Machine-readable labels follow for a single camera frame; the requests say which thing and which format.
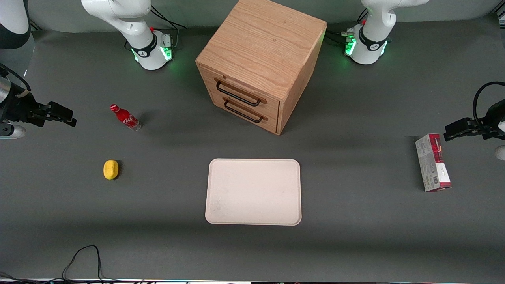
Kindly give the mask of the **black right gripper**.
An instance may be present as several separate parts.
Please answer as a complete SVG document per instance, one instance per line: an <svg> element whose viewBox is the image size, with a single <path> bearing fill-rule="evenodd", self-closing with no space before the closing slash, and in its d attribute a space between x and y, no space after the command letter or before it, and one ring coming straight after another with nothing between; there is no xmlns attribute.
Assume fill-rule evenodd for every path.
<svg viewBox="0 0 505 284"><path fill-rule="evenodd" d="M74 112L56 102L47 105L36 102L31 92L26 96L17 97L24 89L18 85L11 85L7 97L1 102L1 122L24 122L42 128L47 121L58 121L75 127L77 120Z"/></svg>

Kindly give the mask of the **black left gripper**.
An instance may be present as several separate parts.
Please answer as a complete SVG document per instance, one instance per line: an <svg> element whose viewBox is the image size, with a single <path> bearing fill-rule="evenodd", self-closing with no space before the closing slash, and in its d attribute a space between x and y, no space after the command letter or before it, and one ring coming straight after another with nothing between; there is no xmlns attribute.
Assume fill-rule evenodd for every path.
<svg viewBox="0 0 505 284"><path fill-rule="evenodd" d="M479 126L474 119L462 118L444 127L444 140L449 142L458 137L478 136L484 140L496 137L504 140L505 100L493 104L487 111L487 125L479 118Z"/></svg>

